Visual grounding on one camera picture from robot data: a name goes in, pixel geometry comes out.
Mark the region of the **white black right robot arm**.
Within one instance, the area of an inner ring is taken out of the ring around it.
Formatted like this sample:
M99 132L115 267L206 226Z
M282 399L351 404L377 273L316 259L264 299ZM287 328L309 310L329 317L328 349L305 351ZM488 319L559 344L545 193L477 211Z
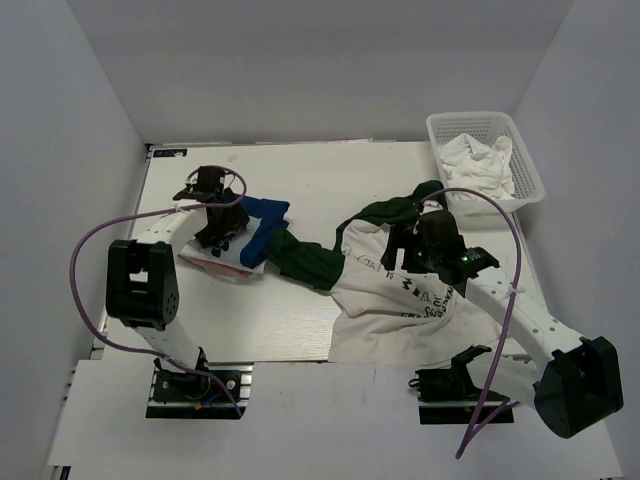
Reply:
M466 247L450 212L424 214L413 226L392 226L381 259L386 269L394 268L399 251L403 270L437 274L524 348L530 363L505 362L500 383L557 436L570 438L622 409L615 347L604 337L582 336L516 292L496 258L481 247Z

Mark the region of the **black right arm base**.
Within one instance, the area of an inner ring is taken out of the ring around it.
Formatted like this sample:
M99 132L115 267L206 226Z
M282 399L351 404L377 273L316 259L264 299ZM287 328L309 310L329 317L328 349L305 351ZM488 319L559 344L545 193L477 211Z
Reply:
M471 420L479 400L477 387L468 371L475 358L492 360L491 349L471 346L451 359L448 367L416 370L408 387L417 393L421 425L463 425Z

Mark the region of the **pink shirt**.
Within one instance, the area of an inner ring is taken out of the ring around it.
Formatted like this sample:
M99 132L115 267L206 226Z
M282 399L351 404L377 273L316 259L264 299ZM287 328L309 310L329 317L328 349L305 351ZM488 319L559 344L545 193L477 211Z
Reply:
M213 275L219 275L229 278L248 278L252 275L251 272L240 270L235 267L229 267L215 262L204 261L200 259L189 259L193 265L201 268L205 272Z

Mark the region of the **white green Charlie Brown shirt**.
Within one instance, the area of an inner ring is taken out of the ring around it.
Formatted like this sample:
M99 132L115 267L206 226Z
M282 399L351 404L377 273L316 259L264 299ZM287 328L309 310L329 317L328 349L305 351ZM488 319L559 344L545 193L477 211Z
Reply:
M441 187L427 181L364 207L337 228L331 249L287 228L272 235L268 259L280 275L340 307L330 362L441 367L471 346L497 344L500 325L436 275L387 271L380 262L390 228L416 221L421 200Z

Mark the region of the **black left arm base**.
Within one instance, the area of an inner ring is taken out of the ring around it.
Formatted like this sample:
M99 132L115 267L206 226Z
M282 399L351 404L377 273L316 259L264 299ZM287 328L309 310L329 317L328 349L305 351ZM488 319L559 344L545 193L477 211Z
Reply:
M244 412L250 398L253 366L216 365L219 378ZM213 380L156 368L147 401L147 419L238 420L232 402Z

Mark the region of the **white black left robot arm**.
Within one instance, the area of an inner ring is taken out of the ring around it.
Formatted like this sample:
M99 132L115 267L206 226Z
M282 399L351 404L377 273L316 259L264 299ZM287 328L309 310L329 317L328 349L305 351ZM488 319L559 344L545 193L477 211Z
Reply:
M238 195L226 188L214 198L228 208L196 208L193 199L180 200L131 240L116 240L108 251L106 311L144 339L168 368L180 370L177 387L199 399L211 387L204 353L178 318L180 293L178 254L191 240L212 240L231 229L239 215Z

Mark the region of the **blue Mickey Mouse shirt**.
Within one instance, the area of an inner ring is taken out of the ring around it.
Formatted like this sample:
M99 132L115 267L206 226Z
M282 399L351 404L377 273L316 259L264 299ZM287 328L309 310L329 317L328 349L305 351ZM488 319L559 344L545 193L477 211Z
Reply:
M226 235L207 250L205 258L236 269L261 273L273 234L278 228L288 227L285 215L290 203L246 196L240 205L248 214L248 224L241 232Z

